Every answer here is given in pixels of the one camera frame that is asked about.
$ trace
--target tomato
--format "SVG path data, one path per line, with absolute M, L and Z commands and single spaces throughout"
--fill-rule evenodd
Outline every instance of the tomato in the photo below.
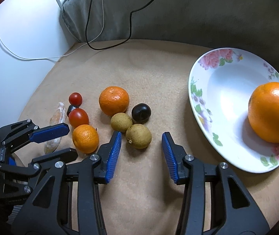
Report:
M 80 106 L 82 104 L 83 98 L 79 93 L 72 93 L 69 96 L 69 103 L 74 106 Z
M 71 126 L 74 128 L 80 125 L 87 125 L 89 124 L 89 118 L 85 110 L 76 108 L 72 110 L 69 114 L 69 121 Z

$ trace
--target plate rim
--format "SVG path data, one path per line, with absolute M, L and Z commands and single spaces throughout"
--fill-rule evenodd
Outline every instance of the plate rim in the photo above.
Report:
M 247 51 L 247 50 L 240 49 L 240 48 L 227 48 L 227 47 L 225 47 L 225 48 L 215 48 L 215 49 L 211 49 L 211 50 L 207 51 L 206 53 L 202 54 L 202 55 L 194 62 L 193 66 L 192 66 L 192 68 L 191 68 L 190 74 L 189 74 L 189 78 L 188 78 L 188 85 L 187 85 L 187 88 L 188 88 L 188 98 L 189 98 L 189 101 L 190 101 L 190 106 L 191 106 L 192 111 L 193 111 L 193 115 L 194 115 L 194 117 L 195 117 L 195 119 L 196 119 L 196 121 L 197 121 L 197 124 L 198 124 L 198 126 L 200 127 L 202 133 L 204 134 L 204 136 L 206 137 L 206 139 L 209 141 L 209 143 L 211 144 L 211 146 L 215 149 L 216 152 L 219 153 L 220 156 L 222 156 L 222 157 L 223 157 L 226 161 L 228 161 L 230 164 L 232 164 L 233 166 L 235 166 L 235 167 L 237 167 L 237 168 L 239 168 L 239 169 L 241 169 L 241 170 L 243 170 L 243 171 L 250 172 L 250 173 L 262 174 L 262 173 L 270 172 L 270 171 L 272 171 L 272 170 L 278 168 L 278 167 L 279 167 L 279 164 L 276 165 L 276 166 L 274 166 L 274 167 L 272 167 L 272 168 L 270 168 L 270 169 L 264 170 L 264 171 L 256 171 L 256 170 L 248 169 L 248 168 L 245 168 L 245 167 L 240 167 L 240 166 L 238 166 L 237 164 L 234 164 L 233 162 L 231 162 L 231 161 L 229 160 L 229 158 L 228 158 L 226 155 L 223 155 L 223 154 L 221 153 L 221 151 L 219 151 L 219 148 L 220 148 L 220 147 L 217 146 L 216 144 L 214 144 L 213 140 L 212 140 L 211 138 L 209 138 L 209 136 L 207 135 L 207 132 L 206 132 L 205 129 L 204 129 L 204 126 L 202 125 L 202 123 L 200 122 L 198 116 L 196 115 L 196 110 L 195 110 L 195 108 L 194 108 L 194 106 L 193 106 L 193 104 L 192 104 L 192 96 L 191 96 L 191 88 L 190 88 L 191 81 L 192 81 L 192 77 L 193 77 L 193 76 L 192 76 L 192 73 L 193 73 L 194 67 L 195 67 L 195 65 L 199 62 L 199 60 L 200 60 L 202 57 L 204 57 L 206 54 L 208 54 L 208 53 L 210 53 L 210 52 L 212 52 L 212 51 L 215 51 L 215 50 L 220 50 L 220 49 L 231 49 L 231 50 L 236 49 L 236 50 L 242 50 L 242 51 L 248 52 L 248 53 L 250 53 L 250 54 L 252 54 L 252 55 L 254 55 L 254 56 L 257 56 L 257 57 L 259 57 L 260 59 L 262 59 L 263 61 L 267 62 L 266 60 L 264 60 L 264 59 L 261 58 L 260 56 L 254 54 L 254 53 L 252 53 L 252 52 L 249 52 L 249 51 Z

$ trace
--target tan tabletop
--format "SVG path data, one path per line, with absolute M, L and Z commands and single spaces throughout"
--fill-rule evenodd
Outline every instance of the tan tabletop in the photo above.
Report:
M 94 43 L 106 47 L 115 42 Z M 132 107 L 144 102 L 152 115 L 146 126 L 153 139 L 145 151 L 133 149 L 123 138 L 114 178 L 100 187 L 101 204 L 110 235 L 174 234 L 183 198 L 183 186 L 170 179 L 161 149 L 161 135 L 169 131 L 188 154 L 205 163 L 223 158 L 201 132 L 192 113 L 187 82 L 192 65 L 209 48 L 175 42 L 133 40 L 104 51 L 84 46 L 61 58 L 48 73 L 24 108 L 20 120 L 31 118 L 40 127 L 59 102 L 69 105 L 72 92 L 83 96 L 83 108 L 90 124 L 97 128 L 100 144 L 112 135 L 110 118 L 99 108 L 98 98 L 110 85 L 126 89 Z M 74 147 L 71 133 L 62 137 L 58 149 Z M 17 152 L 24 165 L 43 155 L 43 144 L 29 144 Z M 80 153 L 77 161 L 85 156 Z M 279 167 L 265 174 L 251 174 L 231 168 L 247 186 L 270 227 L 279 220 Z M 205 230 L 209 229 L 210 196 L 206 191 Z M 76 196 L 73 197 L 73 228 L 77 229 Z

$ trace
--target floral plate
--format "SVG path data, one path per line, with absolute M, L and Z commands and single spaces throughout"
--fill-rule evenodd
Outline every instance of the floral plate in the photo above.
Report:
M 269 63 L 236 48 L 202 55 L 188 81 L 192 110 L 208 141 L 228 162 L 252 173 L 279 166 L 279 144 L 259 138 L 247 118 L 252 92 L 272 81 L 279 82 L 279 73 Z

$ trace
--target white wall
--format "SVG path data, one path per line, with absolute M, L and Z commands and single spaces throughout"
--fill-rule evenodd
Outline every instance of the white wall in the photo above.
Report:
M 75 40 L 59 20 L 59 11 L 55 0 L 5 0 L 0 4 L 0 37 L 22 57 L 62 55 Z M 0 46 L 0 127 L 18 120 L 57 60 L 21 61 Z

